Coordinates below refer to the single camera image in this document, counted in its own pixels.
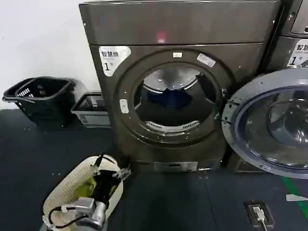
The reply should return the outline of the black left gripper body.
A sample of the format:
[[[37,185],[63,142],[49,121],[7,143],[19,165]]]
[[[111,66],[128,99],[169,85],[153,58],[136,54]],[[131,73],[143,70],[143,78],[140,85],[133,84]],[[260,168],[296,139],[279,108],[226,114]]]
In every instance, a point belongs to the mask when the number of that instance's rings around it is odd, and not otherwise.
[[[99,175],[95,175],[93,177],[96,182],[96,186],[92,193],[92,198],[95,201],[103,202],[105,205],[109,205],[111,196],[120,184],[120,179],[116,176],[116,174],[116,171],[100,170]]]

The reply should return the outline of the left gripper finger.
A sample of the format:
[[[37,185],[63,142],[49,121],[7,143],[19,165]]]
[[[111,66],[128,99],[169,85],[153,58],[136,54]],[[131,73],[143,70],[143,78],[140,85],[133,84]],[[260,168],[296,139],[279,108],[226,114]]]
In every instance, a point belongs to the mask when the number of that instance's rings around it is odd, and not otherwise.
[[[131,175],[130,157],[124,157],[120,163],[120,170],[114,173],[114,177],[119,180],[126,180]]]
[[[103,162],[103,154],[98,156],[94,164],[91,165],[91,170],[94,176],[100,175],[100,166],[102,162]]]

